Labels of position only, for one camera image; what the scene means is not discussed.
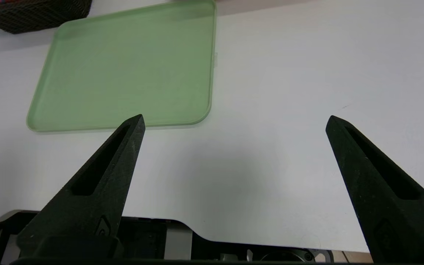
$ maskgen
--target tray rim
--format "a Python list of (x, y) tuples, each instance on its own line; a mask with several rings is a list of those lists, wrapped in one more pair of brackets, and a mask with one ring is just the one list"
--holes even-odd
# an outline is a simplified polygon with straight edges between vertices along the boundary
[(121, 10), (121, 11), (117, 11), (117, 12), (113, 12), (113, 13), (108, 13), (108, 14), (104, 14), (104, 15), (96, 15), (94, 17), (86, 17), (86, 18), (81, 18), (79, 20), (71, 20), (71, 21), (67, 21), (64, 22), (62, 25), (60, 25), (57, 30), (54, 32), (53, 35), (53, 40), (52, 43), (50, 44), (50, 48), (49, 48), (49, 52), (47, 53), (47, 56), (45, 57), (44, 60), (44, 64), (42, 67), (42, 71), (39, 77), (39, 80), (37, 81), (37, 85), (35, 87), (35, 91), (34, 94), (32, 96), (32, 100), (30, 103), (30, 107), (29, 110), (27, 111), (27, 116), (25, 119), (25, 124), (27, 126), (27, 128), (29, 128), (31, 131), (34, 131), (36, 133), (50, 133), (50, 132), (63, 132), (63, 131), (95, 131), (95, 130), (106, 130), (106, 129), (115, 129), (116, 126), (99, 126), (96, 128), (90, 128), (90, 127), (86, 127), (86, 128), (72, 128), (72, 129), (54, 129), (54, 130), (49, 130), (49, 129), (39, 129), (36, 126), (34, 126), (34, 124), (32, 124), (33, 122), (30, 121), (31, 115), (33, 116), (33, 112), (35, 111), (35, 102), (37, 101), (37, 99), (40, 97), (40, 91), (42, 90), (42, 81), (45, 80), (45, 77), (47, 75), (47, 68), (48, 68), (48, 63), (51, 58), (53, 57), (54, 54), (54, 50), (56, 47), (56, 42), (54, 42), (55, 38), (57, 37), (57, 35), (59, 34), (59, 31), (62, 30), (64, 27), (68, 27), (71, 24), (77, 24), (80, 21), (87, 21), (87, 20), (99, 20), (100, 18), (103, 17), (107, 17), (110, 15), (118, 15), (121, 13), (129, 13), (129, 12), (133, 12), (135, 11), (141, 11), (143, 9), (147, 9), (147, 8), (155, 8), (155, 7), (160, 7), (160, 6), (167, 6), (167, 5), (177, 5), (177, 4), (185, 4), (187, 2), (206, 2), (206, 3), (210, 3), (213, 6), (213, 14), (212, 14), (212, 18), (213, 18), (213, 22), (212, 22), (212, 50), (211, 50), (211, 65), (210, 65), (210, 81), (209, 81), (209, 102), (207, 105), (207, 110), (204, 112), (204, 114), (199, 117), (198, 119), (195, 120), (191, 120), (191, 121), (185, 121), (185, 122), (171, 122), (171, 123), (160, 123), (160, 124), (148, 124), (148, 126), (146, 127), (162, 127), (162, 126), (188, 126), (188, 125), (194, 125), (194, 124), (198, 124), (201, 121), (203, 121), (210, 113), (210, 110), (212, 108), (212, 88), (213, 88), (213, 73), (214, 73), (214, 69), (215, 69), (215, 60), (216, 60), (216, 52), (215, 52), (215, 36), (216, 36), (216, 29), (217, 29), (217, 4), (215, 2), (215, 0), (186, 0), (186, 1), (180, 1), (180, 2), (167, 2), (167, 3), (161, 3), (161, 4), (156, 4), (156, 5), (150, 5), (150, 6), (144, 6), (144, 7), (139, 7), (139, 8), (133, 8), (130, 10)]

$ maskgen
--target white tabletop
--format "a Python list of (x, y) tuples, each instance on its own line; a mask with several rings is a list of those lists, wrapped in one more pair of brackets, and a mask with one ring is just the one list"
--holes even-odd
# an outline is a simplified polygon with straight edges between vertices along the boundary
[[(158, 2), (94, 0), (90, 15)], [(123, 214), (367, 251), (325, 125), (352, 122), (424, 187), (424, 0), (219, 0), (218, 13), (212, 110), (146, 131)], [(0, 216), (42, 209), (112, 132), (27, 128), (54, 31), (0, 31)]]

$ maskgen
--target screw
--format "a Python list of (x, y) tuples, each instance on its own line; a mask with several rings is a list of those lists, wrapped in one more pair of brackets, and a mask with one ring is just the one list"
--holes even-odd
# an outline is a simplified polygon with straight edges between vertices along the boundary
[(308, 260), (308, 261), (312, 260), (312, 255), (308, 252), (305, 253), (305, 255), (303, 255), (303, 257), (305, 258), (305, 260)]

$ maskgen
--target green tray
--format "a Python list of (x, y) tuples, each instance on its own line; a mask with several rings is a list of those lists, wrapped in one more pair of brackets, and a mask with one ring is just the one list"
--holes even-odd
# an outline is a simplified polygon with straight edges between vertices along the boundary
[(216, 7), (189, 0), (66, 22), (54, 35), (33, 131), (195, 124), (211, 106)]

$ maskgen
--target woven fabric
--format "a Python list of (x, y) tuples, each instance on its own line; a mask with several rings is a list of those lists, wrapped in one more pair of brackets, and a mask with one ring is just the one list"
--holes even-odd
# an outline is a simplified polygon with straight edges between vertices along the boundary
[(0, 29), (17, 34), (87, 17), (92, 0), (19, 0), (0, 3)]

